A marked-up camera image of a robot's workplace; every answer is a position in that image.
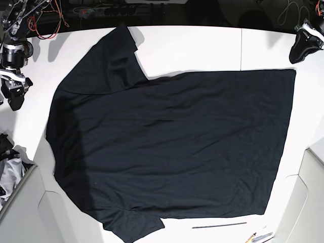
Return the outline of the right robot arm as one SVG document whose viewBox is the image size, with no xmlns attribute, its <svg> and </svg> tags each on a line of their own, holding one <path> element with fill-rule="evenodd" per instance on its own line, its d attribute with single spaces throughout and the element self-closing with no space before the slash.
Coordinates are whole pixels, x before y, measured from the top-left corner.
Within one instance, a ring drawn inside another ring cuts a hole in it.
<svg viewBox="0 0 324 243">
<path fill-rule="evenodd" d="M 17 111 L 33 85 L 21 68 L 33 55 L 33 45 L 27 40 L 30 32 L 27 18 L 41 13 L 50 1 L 11 1 L 1 17 L 4 38 L 1 42 L 1 92 L 10 108 Z"/>
</svg>

